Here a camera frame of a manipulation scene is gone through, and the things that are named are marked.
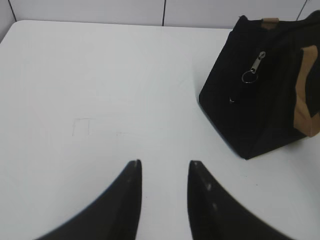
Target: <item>tan leather handle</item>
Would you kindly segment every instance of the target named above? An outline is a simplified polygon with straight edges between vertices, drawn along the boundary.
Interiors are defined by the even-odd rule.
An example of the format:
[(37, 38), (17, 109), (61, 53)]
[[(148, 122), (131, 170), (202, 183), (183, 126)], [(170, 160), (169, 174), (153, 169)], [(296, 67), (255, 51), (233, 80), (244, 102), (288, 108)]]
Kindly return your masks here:
[(308, 74), (318, 58), (318, 48), (312, 45), (302, 48), (302, 51), (301, 68), (295, 85), (296, 103), (293, 126), (303, 134), (313, 137), (320, 132), (320, 114), (318, 112), (313, 117), (310, 115), (306, 102), (306, 82)]

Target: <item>metal key ring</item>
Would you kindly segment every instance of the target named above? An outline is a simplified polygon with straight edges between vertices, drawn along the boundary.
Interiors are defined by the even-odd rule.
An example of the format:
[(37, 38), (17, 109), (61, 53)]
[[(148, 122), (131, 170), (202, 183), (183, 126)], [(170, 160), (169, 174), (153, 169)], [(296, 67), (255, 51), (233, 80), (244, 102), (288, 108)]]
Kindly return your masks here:
[(253, 84), (254, 82), (256, 82), (258, 80), (258, 74), (256, 74), (256, 77), (255, 77), (255, 80), (254, 81), (245, 81), (244, 80), (244, 76), (248, 73), (251, 73), (251, 74), (256, 74), (254, 70), (249, 70), (249, 71), (246, 71), (244, 74), (242, 74), (242, 82), (245, 83), (245, 84)]

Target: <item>white wall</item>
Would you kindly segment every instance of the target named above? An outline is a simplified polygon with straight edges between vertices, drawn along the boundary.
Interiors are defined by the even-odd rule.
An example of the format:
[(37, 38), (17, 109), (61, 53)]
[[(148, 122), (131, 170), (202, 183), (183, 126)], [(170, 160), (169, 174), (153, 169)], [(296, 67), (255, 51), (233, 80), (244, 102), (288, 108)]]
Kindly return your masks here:
[(161, 25), (164, 0), (11, 0), (17, 20)]
[(0, 42), (14, 22), (8, 0), (0, 0)]
[(296, 20), (305, 0), (167, 0), (165, 26), (232, 28), (241, 15), (250, 20)]

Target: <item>zipper pull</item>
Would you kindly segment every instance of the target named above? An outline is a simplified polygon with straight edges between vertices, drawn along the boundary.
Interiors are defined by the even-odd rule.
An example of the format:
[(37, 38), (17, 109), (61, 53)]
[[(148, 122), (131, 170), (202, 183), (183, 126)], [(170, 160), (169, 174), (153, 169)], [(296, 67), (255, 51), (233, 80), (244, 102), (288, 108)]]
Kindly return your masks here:
[(259, 56), (254, 61), (254, 63), (252, 65), (252, 67), (250, 68), (250, 70), (246, 71), (244, 74), (242, 74), (242, 82), (244, 84), (252, 84), (252, 83), (254, 83), (255, 81), (258, 80), (258, 75), (256, 74), (256, 72), (257, 72), (257, 69), (258, 69), (262, 59), (264, 59), (265, 56), (266, 56), (266, 52), (265, 51), (261, 51), (259, 53)]
[(253, 74), (256, 73), (256, 71), (257, 71), (262, 59), (264, 59), (265, 56), (266, 56), (266, 52), (265, 51), (262, 51), (262, 52), (259, 53), (259, 56), (256, 58), (256, 60), (254, 61), (253, 65), (251, 67), (251, 71), (252, 71)]

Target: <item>faint pencil mark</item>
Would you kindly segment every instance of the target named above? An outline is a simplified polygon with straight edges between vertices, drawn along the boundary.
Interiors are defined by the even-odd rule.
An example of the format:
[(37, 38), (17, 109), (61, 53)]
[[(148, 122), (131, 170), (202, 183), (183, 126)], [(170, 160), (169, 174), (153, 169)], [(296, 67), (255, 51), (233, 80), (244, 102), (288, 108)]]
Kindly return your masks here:
[(88, 121), (88, 130), (87, 134), (90, 135), (90, 120), (94, 120), (95, 118), (91, 117), (77, 117), (73, 119), (73, 127), (72, 127), (72, 137), (75, 136), (75, 131), (76, 131), (76, 122), (82, 121), (82, 120), (87, 120)]

